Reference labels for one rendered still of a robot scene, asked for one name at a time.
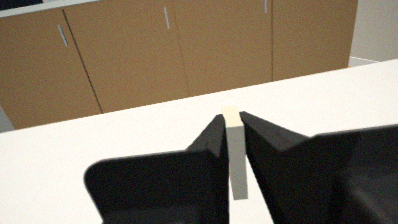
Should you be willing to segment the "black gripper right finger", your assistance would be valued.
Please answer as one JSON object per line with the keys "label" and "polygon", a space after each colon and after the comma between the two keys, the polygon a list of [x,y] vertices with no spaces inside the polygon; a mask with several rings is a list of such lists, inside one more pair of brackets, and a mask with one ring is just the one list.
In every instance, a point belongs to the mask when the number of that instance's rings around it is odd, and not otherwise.
{"label": "black gripper right finger", "polygon": [[398,163],[398,124],[309,137],[246,111],[239,117],[273,224],[326,224],[338,171]]}

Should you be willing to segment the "beige domino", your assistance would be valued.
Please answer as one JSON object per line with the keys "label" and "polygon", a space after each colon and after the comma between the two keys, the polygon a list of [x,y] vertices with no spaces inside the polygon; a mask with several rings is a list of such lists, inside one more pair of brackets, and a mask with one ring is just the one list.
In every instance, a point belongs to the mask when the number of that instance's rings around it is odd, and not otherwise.
{"label": "beige domino", "polygon": [[249,199],[245,132],[236,105],[221,107],[226,121],[229,177],[234,200]]}

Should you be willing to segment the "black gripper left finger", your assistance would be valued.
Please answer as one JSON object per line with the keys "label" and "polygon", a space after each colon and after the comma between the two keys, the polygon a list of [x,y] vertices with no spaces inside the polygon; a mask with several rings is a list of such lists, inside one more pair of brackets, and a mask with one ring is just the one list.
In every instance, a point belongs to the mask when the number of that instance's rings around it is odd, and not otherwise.
{"label": "black gripper left finger", "polygon": [[225,118],[217,114],[186,149],[90,164],[83,184],[102,220],[109,212],[194,204],[204,224],[230,224]]}

